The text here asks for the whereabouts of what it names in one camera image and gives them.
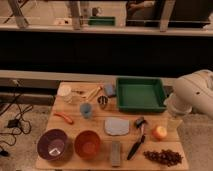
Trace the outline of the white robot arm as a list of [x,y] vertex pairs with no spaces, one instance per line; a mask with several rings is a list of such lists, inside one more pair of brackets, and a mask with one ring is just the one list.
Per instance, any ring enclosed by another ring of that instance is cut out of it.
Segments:
[[172,88],[173,92],[164,101],[170,114],[168,131],[176,131],[181,116],[188,115],[192,109],[213,119],[213,71],[203,69],[178,77]]

